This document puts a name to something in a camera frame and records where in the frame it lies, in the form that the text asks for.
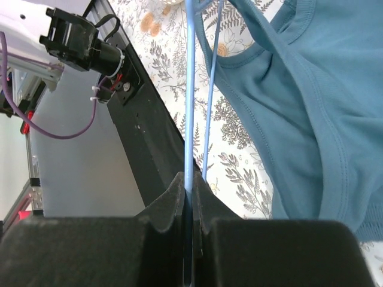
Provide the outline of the blue tank top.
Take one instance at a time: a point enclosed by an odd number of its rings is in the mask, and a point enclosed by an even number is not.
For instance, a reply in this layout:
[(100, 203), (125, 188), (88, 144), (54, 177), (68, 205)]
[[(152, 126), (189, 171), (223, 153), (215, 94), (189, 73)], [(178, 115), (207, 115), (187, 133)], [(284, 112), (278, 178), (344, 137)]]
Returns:
[(233, 6), (250, 48), (213, 61), (200, 13), (196, 35), (270, 177), (273, 219), (382, 240), (382, 2), (285, 1), (272, 20)]

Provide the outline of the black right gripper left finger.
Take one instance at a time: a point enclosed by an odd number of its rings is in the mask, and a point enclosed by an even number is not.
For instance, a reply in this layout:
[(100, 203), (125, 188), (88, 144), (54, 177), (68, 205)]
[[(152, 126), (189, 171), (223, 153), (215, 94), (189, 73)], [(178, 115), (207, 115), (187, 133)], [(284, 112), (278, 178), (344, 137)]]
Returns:
[(184, 175), (132, 218), (29, 217), (1, 242), (2, 286), (182, 286)]

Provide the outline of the blue wire hanger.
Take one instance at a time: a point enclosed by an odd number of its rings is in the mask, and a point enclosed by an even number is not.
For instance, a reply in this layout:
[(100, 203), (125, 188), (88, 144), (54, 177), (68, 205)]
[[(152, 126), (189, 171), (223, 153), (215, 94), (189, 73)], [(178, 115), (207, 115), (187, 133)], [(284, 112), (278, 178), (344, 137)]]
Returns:
[(193, 285), (193, 135), (194, 135), (194, 76), (195, 76), (195, 27), (194, 16), (208, 7), (212, 2), (186, 1), (187, 18), (187, 60), (186, 60), (186, 130), (184, 148), (184, 286)]

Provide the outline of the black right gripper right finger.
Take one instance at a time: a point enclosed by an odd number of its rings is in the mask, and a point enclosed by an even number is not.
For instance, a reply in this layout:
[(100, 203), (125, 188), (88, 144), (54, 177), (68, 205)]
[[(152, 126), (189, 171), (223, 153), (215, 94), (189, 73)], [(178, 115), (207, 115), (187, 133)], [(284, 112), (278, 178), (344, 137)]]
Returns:
[(373, 286), (352, 232), (336, 221), (242, 219), (193, 178), (196, 286)]

